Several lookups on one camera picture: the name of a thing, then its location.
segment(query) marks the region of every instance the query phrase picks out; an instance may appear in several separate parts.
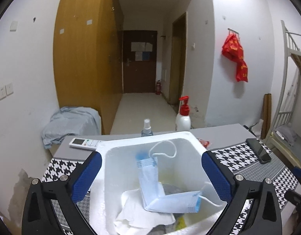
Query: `white remote control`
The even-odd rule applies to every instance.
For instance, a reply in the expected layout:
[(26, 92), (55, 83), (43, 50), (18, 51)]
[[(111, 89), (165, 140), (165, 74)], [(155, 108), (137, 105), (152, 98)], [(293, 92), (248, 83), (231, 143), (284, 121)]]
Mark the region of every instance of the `white remote control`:
[(73, 138), (71, 140), (69, 146), (73, 148), (81, 148), (85, 150), (92, 150), (95, 151), (99, 142), (101, 140), (91, 140), (91, 139), (82, 139), (82, 138)]

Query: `door handle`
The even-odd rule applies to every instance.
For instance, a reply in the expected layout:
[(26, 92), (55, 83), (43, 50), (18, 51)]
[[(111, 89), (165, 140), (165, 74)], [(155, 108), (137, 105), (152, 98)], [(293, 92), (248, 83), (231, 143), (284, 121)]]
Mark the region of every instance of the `door handle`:
[(132, 62), (129, 58), (126, 60), (126, 66), (129, 67), (130, 66), (130, 62)]

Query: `light switch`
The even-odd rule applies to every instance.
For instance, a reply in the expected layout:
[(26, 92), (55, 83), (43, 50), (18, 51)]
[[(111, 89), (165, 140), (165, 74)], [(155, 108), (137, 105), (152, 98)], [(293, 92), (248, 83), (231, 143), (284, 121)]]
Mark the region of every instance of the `light switch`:
[(5, 86), (0, 87), (0, 100), (7, 97), (7, 92), (5, 90)]
[(11, 26), (10, 26), (10, 32), (15, 32), (17, 29), (17, 21), (12, 21)]
[(13, 84), (10, 83), (10, 84), (6, 85), (5, 90), (6, 90), (7, 96), (13, 94)]

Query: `gray pillow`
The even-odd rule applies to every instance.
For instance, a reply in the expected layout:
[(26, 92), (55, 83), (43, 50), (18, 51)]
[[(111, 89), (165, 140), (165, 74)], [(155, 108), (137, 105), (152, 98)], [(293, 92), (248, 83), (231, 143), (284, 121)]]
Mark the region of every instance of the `gray pillow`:
[(297, 139), (297, 134), (290, 126), (281, 125), (281, 126), (277, 127), (275, 129), (275, 131), (279, 131), (282, 134), (282, 136), (284, 137), (284, 139), (286, 140), (286, 142), (288, 142), (290, 144), (290, 146), (294, 145), (294, 142)]

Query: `gray tabletop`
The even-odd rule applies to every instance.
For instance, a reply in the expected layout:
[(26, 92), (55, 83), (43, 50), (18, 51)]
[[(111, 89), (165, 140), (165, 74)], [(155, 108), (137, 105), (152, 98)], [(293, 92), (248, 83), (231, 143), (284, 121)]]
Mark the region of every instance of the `gray tabletop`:
[[(207, 140), (211, 143), (210, 149), (221, 148), (236, 145), (244, 142), (247, 138), (255, 138), (248, 130), (240, 124), (223, 125), (216, 127), (207, 127), (191, 129), (190, 132), (197, 138)], [(166, 134), (170, 132), (155, 132), (155, 135)], [(99, 135), (99, 136), (81, 136), (85, 139), (95, 140), (118, 140), (140, 137), (141, 134), (123, 134), (123, 135)], [(66, 136), (62, 144), (54, 155), (54, 158), (69, 160), (86, 160), (91, 151), (70, 148), (69, 143), (75, 136)]]

